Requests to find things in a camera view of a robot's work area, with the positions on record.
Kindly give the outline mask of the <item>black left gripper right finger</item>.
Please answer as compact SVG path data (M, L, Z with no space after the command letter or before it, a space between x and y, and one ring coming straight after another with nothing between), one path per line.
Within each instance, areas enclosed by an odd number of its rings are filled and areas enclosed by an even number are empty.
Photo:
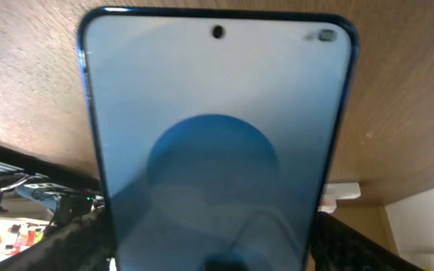
M316 215L310 255L316 271L423 271L325 212Z

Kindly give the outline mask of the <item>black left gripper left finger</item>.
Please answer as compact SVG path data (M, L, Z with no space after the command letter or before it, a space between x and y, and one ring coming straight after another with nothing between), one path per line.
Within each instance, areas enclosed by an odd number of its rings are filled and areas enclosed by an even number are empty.
M75 218L25 251L0 261L0 271L104 271L116 253L104 208Z

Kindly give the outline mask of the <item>blue Samsung smartphone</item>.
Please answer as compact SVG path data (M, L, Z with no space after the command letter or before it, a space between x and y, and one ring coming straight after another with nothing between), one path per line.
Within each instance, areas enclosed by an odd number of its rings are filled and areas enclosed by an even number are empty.
M303 270L352 84L337 14L102 6L77 31L119 270Z

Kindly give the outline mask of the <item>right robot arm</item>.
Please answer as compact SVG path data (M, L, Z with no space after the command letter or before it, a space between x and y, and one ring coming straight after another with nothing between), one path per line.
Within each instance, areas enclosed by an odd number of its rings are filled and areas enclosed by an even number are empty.
M1 206L3 195L10 192L51 211L50 222L57 226L104 205L103 196L96 190L73 188L44 175L10 171L0 172L0 213L6 211Z

